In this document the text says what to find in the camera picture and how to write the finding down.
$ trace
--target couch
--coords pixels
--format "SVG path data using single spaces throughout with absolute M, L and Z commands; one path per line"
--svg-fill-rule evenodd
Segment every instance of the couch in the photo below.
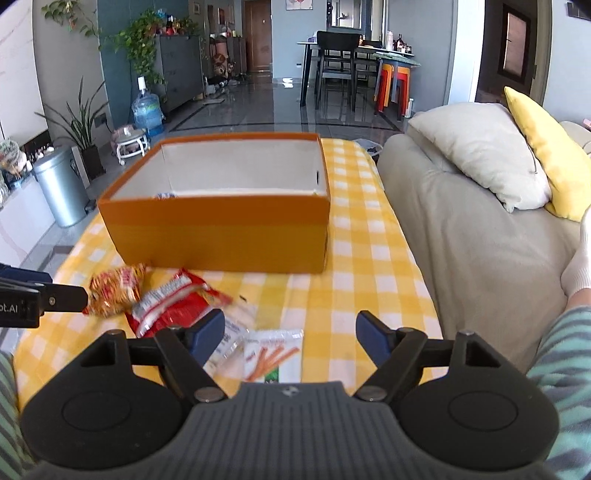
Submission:
M 562 126 L 591 153 L 591 132 Z M 388 140 L 378 171 L 444 337 L 472 330 L 525 372 L 566 305 L 560 276 L 579 224 L 545 209 L 508 213 L 412 127 Z

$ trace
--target gingham tablecloth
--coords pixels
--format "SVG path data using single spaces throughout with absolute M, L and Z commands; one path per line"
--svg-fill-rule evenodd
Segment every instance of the gingham tablecloth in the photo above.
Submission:
M 332 197 L 324 273 L 197 273 L 215 288 L 246 298 L 253 305 L 256 329 L 304 329 L 303 382 L 339 380 L 352 393 L 375 370 L 355 339 L 360 310 L 371 311 L 391 328 L 414 327 L 432 338 L 441 338 L 441 330 L 373 161 L 353 142 L 325 139 L 322 144 Z M 122 264 L 97 215 L 54 281 L 87 286 L 92 274 Z M 168 281 L 174 272 L 154 270 L 144 290 Z M 98 336 L 114 328 L 133 337 L 124 315 L 109 319 L 79 313 L 43 316 L 39 329 L 24 333 L 15 353 L 20 407 Z M 135 371 L 159 380 L 154 367 Z M 237 353 L 215 380 L 232 395 L 241 376 L 242 357 Z

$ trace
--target electrical outlet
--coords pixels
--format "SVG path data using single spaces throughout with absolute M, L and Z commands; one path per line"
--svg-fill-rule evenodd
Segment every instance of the electrical outlet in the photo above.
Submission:
M 102 113 L 95 118 L 95 127 L 100 127 L 102 124 L 107 123 L 107 114 Z

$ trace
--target open box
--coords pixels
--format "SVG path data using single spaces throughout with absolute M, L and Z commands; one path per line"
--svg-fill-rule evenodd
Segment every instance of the open box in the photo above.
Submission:
M 106 190 L 98 207 L 128 265 L 324 270 L 330 192 L 316 134 L 164 140 Z

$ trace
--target plant pot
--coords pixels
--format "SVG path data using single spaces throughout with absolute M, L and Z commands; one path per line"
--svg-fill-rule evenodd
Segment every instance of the plant pot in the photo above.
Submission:
M 86 175 L 88 175 L 90 181 L 105 173 L 105 169 L 100 163 L 99 149 L 96 145 L 93 145 L 86 150 L 82 150 L 82 162 L 84 163 Z

